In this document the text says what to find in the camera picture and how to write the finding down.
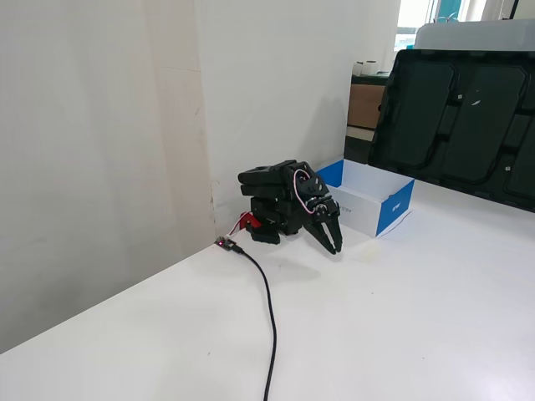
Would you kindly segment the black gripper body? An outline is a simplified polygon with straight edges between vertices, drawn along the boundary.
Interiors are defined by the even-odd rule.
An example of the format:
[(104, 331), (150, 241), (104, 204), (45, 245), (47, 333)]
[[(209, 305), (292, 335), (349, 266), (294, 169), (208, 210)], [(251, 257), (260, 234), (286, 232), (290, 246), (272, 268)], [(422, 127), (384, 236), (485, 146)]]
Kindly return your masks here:
[(302, 225), (321, 223), (329, 226), (339, 217), (339, 204), (323, 178), (307, 162), (291, 162), (287, 167), (288, 220)]

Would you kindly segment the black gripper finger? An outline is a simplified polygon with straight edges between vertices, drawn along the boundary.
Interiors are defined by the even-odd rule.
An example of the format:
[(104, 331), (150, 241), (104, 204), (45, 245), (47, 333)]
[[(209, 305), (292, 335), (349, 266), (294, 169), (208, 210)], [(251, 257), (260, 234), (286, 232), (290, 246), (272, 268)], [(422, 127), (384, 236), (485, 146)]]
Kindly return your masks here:
[(305, 224), (303, 228), (310, 235), (312, 235), (329, 253), (332, 255), (336, 254), (335, 247), (331, 243), (329, 236), (327, 235), (321, 223)]
[(329, 223), (329, 232), (333, 239), (334, 249), (337, 253), (340, 253), (343, 245), (343, 237), (340, 230), (339, 218), (333, 217)]

